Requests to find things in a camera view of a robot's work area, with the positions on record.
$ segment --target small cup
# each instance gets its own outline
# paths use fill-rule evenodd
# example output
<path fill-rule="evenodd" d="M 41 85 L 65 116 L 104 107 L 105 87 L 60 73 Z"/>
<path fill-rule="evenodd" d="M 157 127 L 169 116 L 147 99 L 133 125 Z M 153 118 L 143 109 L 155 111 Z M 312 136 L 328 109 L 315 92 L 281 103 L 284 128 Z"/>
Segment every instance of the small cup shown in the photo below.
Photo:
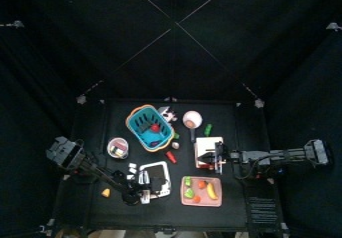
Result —
<path fill-rule="evenodd" d="M 128 157 L 128 143 L 122 138 L 113 138 L 106 145 L 106 152 L 116 159 Z"/>

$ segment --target black wall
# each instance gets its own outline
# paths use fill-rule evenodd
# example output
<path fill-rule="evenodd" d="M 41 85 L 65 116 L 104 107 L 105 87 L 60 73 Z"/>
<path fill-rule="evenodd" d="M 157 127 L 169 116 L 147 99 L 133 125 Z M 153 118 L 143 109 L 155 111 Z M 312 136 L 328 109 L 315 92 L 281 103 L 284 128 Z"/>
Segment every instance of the black wall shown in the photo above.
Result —
<path fill-rule="evenodd" d="M 273 149 L 324 139 L 332 168 L 291 168 L 285 221 L 342 234 L 342 0 L 0 0 L 0 233 L 44 224 L 56 173 L 45 149 L 68 136 L 74 98 L 265 101 Z"/>
<path fill-rule="evenodd" d="M 25 34 L 1 28 L 0 236 L 38 230 L 52 216 L 58 179 L 45 149 L 70 132 L 73 102 Z"/>
<path fill-rule="evenodd" d="M 342 187 L 338 185 L 342 179 L 340 52 L 342 33 L 332 32 L 283 82 L 265 107 L 275 149 L 297 148 L 315 138 L 331 146 L 332 167 L 314 170 L 293 166 L 281 180 L 288 224 L 328 237 L 342 234 Z"/>

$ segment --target pink tray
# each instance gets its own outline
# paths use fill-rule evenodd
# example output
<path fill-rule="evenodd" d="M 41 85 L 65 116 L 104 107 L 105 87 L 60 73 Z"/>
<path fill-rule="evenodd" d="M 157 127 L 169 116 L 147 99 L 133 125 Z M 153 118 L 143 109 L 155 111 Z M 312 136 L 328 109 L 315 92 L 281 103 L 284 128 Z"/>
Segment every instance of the pink tray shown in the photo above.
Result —
<path fill-rule="evenodd" d="M 217 178 L 208 178 L 208 177 L 192 177 L 189 176 L 192 185 L 191 188 L 195 192 L 195 195 L 200 196 L 200 202 L 195 203 L 192 199 L 188 199 L 184 196 L 184 192 L 187 190 L 187 186 L 184 184 L 185 177 L 181 178 L 181 184 L 180 184 L 180 198 L 181 198 L 181 204 L 191 205 L 191 206 L 207 206 L 207 207 L 219 207 L 221 204 L 221 187 L 220 187 L 220 180 Z M 217 195 L 217 200 L 212 200 L 208 197 L 207 189 L 199 189 L 197 188 L 197 182 L 199 180 L 204 180 L 207 182 L 211 182 L 213 184 L 215 193 Z"/>

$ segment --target toy kitchen item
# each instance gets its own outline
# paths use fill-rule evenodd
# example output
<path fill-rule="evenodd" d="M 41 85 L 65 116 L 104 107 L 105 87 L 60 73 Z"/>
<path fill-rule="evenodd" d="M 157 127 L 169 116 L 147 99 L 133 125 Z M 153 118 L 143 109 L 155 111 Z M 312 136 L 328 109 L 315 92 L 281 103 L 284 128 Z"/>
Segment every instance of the toy kitchen item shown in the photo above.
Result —
<path fill-rule="evenodd" d="M 160 114 L 160 116 L 163 116 L 163 118 L 165 119 L 167 122 L 171 121 L 176 121 L 176 113 L 175 111 L 171 109 L 169 106 L 164 106 L 157 108 L 157 113 Z"/>
<path fill-rule="evenodd" d="M 171 179 L 169 179 L 167 163 L 164 161 L 160 161 L 160 162 L 141 165 L 139 168 L 139 173 L 141 174 L 144 171 L 147 171 L 148 183 L 151 184 L 149 199 L 156 199 L 169 195 Z"/>
<path fill-rule="evenodd" d="M 225 163 L 216 155 L 216 143 L 223 143 L 221 137 L 196 138 L 195 144 L 195 164 L 196 168 L 215 170 L 221 173 L 221 164 Z"/>
<path fill-rule="evenodd" d="M 204 182 L 205 187 L 199 186 L 199 182 Z M 180 201 L 188 206 L 219 207 L 221 205 L 221 185 L 219 178 L 185 176 L 181 178 L 180 184 Z"/>
<path fill-rule="evenodd" d="M 173 149 L 179 149 L 179 143 L 177 142 L 172 142 L 171 146 L 172 146 Z"/>
<path fill-rule="evenodd" d="M 192 143 L 196 142 L 195 129 L 200 126 L 201 120 L 201 116 L 196 111 L 188 111 L 183 116 L 183 123 L 189 129 L 189 138 Z"/>
<path fill-rule="evenodd" d="M 159 132 L 151 126 L 159 126 Z M 173 138 L 173 129 L 151 105 L 135 108 L 125 119 L 125 126 L 148 152 L 165 148 Z"/>
<path fill-rule="evenodd" d="M 116 159 L 125 159 L 128 156 L 128 143 L 122 138 L 113 138 L 106 145 L 106 152 Z"/>

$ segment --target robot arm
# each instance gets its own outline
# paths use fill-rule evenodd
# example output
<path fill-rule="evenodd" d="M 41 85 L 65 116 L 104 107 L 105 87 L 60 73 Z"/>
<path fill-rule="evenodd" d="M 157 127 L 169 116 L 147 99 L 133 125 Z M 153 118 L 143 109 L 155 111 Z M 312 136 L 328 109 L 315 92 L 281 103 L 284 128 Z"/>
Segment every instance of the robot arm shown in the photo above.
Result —
<path fill-rule="evenodd" d="M 100 180 L 106 182 L 120 193 L 122 201 L 135 205 L 140 201 L 144 186 L 133 180 L 126 180 L 120 171 L 106 173 L 86 157 L 82 147 L 65 137 L 57 137 L 46 150 L 46 158 L 52 160 L 65 171 L 81 169 Z"/>
<path fill-rule="evenodd" d="M 310 140 L 303 148 L 265 151 L 227 151 L 221 142 L 215 143 L 215 151 L 200 156 L 200 161 L 215 167 L 216 173 L 221 173 L 221 161 L 232 164 L 233 174 L 240 170 L 244 175 L 235 177 L 268 178 L 283 173 L 283 167 L 291 163 L 310 162 L 314 167 L 331 163 L 330 152 L 322 140 Z"/>

